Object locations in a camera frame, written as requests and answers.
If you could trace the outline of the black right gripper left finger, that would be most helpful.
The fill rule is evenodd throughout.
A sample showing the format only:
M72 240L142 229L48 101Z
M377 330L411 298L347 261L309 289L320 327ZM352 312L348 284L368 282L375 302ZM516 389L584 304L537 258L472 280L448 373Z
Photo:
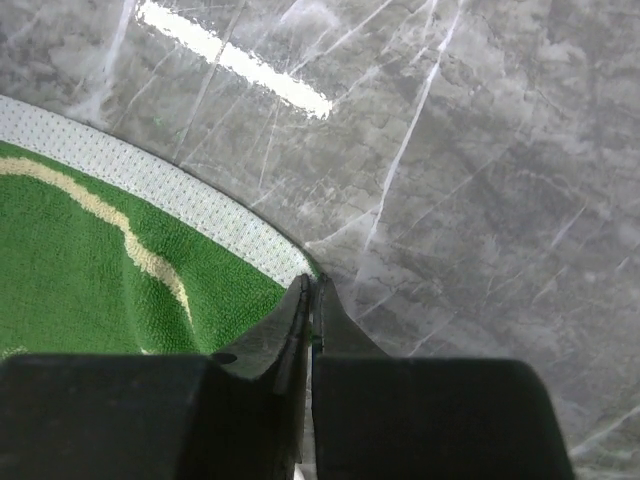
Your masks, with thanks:
M301 460L309 347L310 279L296 277L274 309L212 358L230 376L228 411L242 431Z

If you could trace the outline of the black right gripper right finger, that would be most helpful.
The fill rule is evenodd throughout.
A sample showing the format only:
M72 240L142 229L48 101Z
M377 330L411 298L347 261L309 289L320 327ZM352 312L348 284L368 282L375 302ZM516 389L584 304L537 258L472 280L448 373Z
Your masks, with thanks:
M346 354L387 357L387 354L348 315L334 281L326 274L321 274L315 284L311 314L313 356Z

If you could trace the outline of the yellow green patterned towel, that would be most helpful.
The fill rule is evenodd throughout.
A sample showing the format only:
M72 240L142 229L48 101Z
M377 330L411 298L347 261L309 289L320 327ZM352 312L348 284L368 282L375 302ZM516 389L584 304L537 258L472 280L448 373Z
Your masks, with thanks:
M210 354L306 254L206 183L97 129L1 100L1 354Z

